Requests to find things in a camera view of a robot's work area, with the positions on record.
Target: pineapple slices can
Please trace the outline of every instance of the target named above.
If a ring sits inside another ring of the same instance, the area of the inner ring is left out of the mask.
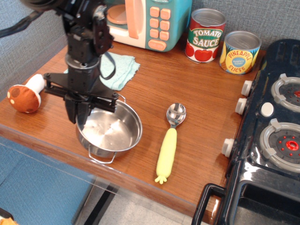
[[[262,45],[261,39],[248,31],[232,31],[225,36],[220,66],[232,74],[249,73]]]
[[[226,24],[223,13],[210,8],[196,9],[191,14],[186,55],[196,62],[216,58]]]

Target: stainless steel pot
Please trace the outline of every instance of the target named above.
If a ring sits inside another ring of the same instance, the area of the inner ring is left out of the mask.
[[[143,132],[142,122],[137,113],[124,102],[117,100],[115,113],[95,108],[85,125],[77,123],[77,137],[89,151],[89,157],[101,164],[112,163],[115,157],[123,155],[136,146]],[[103,162],[95,159],[111,158]]]

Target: orange button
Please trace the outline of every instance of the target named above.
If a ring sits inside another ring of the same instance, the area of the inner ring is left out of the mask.
[[[169,21],[166,21],[166,20],[162,20],[162,21],[160,22],[160,28],[161,28],[162,30],[169,30],[169,28],[170,28],[170,22],[169,22]]]
[[[154,40],[154,39],[150,40],[148,42],[148,45],[150,48],[159,50],[159,51],[163,51],[167,47],[167,44],[165,42]]]
[[[158,19],[150,19],[150,27],[158,28],[159,27],[159,20]]]
[[[168,20],[171,17],[171,10],[167,9],[167,8],[163,8],[160,11],[160,18],[164,19],[164,20]]]
[[[159,33],[159,38],[162,39],[163,41],[169,40],[169,35],[170,33],[168,31],[161,31]]]
[[[150,29],[150,37],[152,38],[158,38],[158,30],[156,29]]]
[[[150,16],[159,17],[159,8],[158,7],[151,7],[150,8]]]

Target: toy stove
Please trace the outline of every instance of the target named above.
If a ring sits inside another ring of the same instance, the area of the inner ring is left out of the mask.
[[[237,137],[223,145],[226,187],[205,186],[194,225],[211,195],[221,198],[217,225],[300,224],[300,41],[274,42],[264,62],[242,87]]]

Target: can lid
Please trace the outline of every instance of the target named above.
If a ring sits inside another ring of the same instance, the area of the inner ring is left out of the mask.
[[[220,11],[200,8],[192,12],[192,18],[203,27],[220,26],[226,23],[226,17]]]
[[[241,50],[253,50],[262,45],[262,40],[248,31],[232,31],[225,36],[225,43]]]

